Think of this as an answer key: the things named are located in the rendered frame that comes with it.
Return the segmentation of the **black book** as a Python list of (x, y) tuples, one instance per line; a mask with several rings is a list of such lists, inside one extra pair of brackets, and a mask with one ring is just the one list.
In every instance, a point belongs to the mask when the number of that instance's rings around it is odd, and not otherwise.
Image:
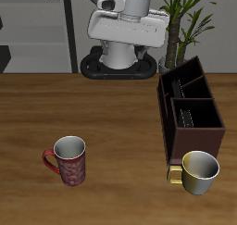
[(173, 80), (171, 85), (172, 85), (172, 90), (173, 90), (174, 96), (176, 98), (183, 98), (184, 93), (183, 93), (182, 88), (181, 88), (180, 80)]
[(193, 128), (193, 119), (189, 110), (182, 109), (180, 111), (179, 126), (183, 128)]

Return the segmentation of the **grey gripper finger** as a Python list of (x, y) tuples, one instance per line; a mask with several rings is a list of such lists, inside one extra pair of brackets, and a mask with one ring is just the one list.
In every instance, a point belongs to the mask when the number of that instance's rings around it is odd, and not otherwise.
[(108, 45), (106, 40), (100, 40), (103, 49), (103, 55), (108, 55)]
[(143, 56), (147, 53), (148, 49), (149, 49), (148, 46), (143, 46), (143, 45), (137, 46), (136, 47), (137, 58), (143, 59)]

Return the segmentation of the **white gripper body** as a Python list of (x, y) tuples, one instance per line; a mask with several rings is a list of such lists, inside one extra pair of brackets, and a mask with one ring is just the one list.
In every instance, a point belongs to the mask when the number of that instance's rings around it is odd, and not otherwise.
[(91, 15), (88, 36), (125, 44), (161, 47), (165, 42), (165, 32), (169, 14), (150, 9), (146, 17), (137, 23), (119, 19), (119, 14), (95, 9)]

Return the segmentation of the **red patterned mug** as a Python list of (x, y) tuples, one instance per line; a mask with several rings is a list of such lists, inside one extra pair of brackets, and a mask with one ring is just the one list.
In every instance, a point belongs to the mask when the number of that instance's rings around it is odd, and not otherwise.
[(77, 186), (85, 180), (86, 145), (78, 136), (60, 138), (53, 149), (43, 152), (43, 162), (61, 176), (67, 186)]

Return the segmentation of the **dark brown desk caddy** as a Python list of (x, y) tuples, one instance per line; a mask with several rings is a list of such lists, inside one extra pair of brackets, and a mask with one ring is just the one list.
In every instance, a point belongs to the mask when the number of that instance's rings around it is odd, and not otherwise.
[[(173, 80), (180, 80), (183, 98), (174, 96)], [(179, 165), (182, 157), (193, 150), (218, 155), (226, 128), (198, 57), (161, 74), (157, 98), (169, 166)], [(179, 126), (182, 109), (191, 112), (193, 128)]]

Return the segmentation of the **yellow and white mug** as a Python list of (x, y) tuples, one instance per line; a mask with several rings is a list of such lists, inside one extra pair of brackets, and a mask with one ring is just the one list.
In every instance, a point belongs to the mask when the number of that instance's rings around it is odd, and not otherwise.
[(171, 184), (181, 184), (190, 194), (205, 194), (215, 178), (220, 166), (207, 152), (191, 151), (182, 158), (180, 166), (168, 168), (167, 180)]

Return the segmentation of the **green pot plant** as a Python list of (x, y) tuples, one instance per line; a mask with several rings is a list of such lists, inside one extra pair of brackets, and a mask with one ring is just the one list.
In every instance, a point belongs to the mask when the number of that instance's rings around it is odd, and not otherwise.
[(186, 47), (189, 44), (198, 44), (196, 37), (204, 31), (213, 30), (214, 26), (208, 26), (212, 14), (206, 16), (200, 23), (199, 17), (203, 11), (190, 13), (190, 10), (201, 0), (164, 0), (166, 3), (160, 10), (170, 14), (168, 31), (168, 47), (165, 56), (158, 62), (158, 71), (165, 73), (184, 62)]

